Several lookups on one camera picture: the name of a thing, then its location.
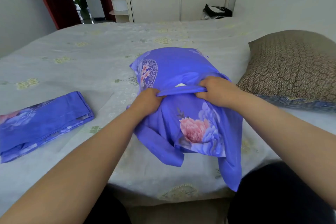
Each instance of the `hand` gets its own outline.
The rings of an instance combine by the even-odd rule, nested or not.
[[[156,96],[159,92],[158,89],[147,88],[136,97],[129,109],[134,110],[134,112],[143,117],[152,114],[159,108],[164,98]]]
[[[199,85],[207,88],[208,92],[199,92],[196,96],[220,107],[235,109],[241,96],[248,94],[221,77],[208,76]]]

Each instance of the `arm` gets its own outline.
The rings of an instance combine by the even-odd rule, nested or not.
[[[131,107],[75,148],[33,185],[0,223],[83,223],[121,158],[136,125],[162,97],[147,89]]]
[[[240,113],[258,135],[321,198],[336,208],[336,136],[275,107],[233,83],[209,76],[197,93]]]

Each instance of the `white bed sheet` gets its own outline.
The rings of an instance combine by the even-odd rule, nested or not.
[[[222,73],[238,82],[249,60],[248,42],[263,35],[236,18],[155,24],[78,25],[38,39],[0,60],[0,113],[82,92],[96,118],[12,162],[0,164],[0,214],[66,154],[125,110],[138,85],[128,65],[161,47],[197,48]],[[38,84],[17,89],[18,82]],[[336,134],[335,114],[286,110]],[[275,153],[244,121],[243,174]],[[155,205],[230,196],[217,159],[185,154],[182,167],[161,163],[132,137],[110,183],[126,206]]]

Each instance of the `forearm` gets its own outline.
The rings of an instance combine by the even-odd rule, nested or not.
[[[336,208],[336,136],[248,93],[234,109],[317,194]]]
[[[0,223],[82,223],[142,118],[123,112],[44,175]]]

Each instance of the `person's left arm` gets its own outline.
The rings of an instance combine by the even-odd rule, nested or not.
[[[162,97],[147,89],[131,107],[75,148],[0,218],[2,223],[83,223],[124,153],[136,125]]]

